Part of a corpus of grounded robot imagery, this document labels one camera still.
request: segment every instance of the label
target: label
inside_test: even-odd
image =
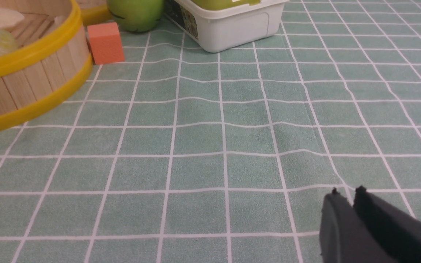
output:
[[[192,13],[180,4],[174,0],[165,0],[165,15],[177,23],[183,30],[186,30],[196,40],[199,40],[196,19]]]

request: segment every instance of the yellow rim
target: yellow rim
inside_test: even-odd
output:
[[[72,96],[90,76],[92,72],[92,57],[89,56],[88,60],[82,69],[61,88],[47,97],[33,103],[27,107],[15,110],[0,116],[0,130],[5,130],[24,122],[30,121],[38,116],[45,114],[56,106],[63,103],[70,96]]]
[[[70,0],[72,11],[66,21],[42,39],[0,57],[0,77],[17,72],[52,55],[75,37],[82,27],[80,7]]]
[[[111,20],[112,16],[108,11],[107,5],[99,5],[82,10],[82,22],[84,26],[96,25]]]

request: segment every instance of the white plastic container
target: white plastic container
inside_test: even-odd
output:
[[[191,0],[166,0],[165,14],[204,50],[217,53],[274,35],[288,1],[261,0],[256,5],[211,11]]]

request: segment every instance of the table surface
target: table surface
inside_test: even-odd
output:
[[[334,187],[421,220],[421,0],[282,20],[219,54],[122,32],[127,62],[0,132],[0,262],[321,262]]]

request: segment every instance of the green lid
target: green lid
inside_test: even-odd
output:
[[[256,5],[261,2],[261,0],[191,0],[196,5],[202,9],[218,11],[224,10],[230,7],[235,7],[238,5]]]

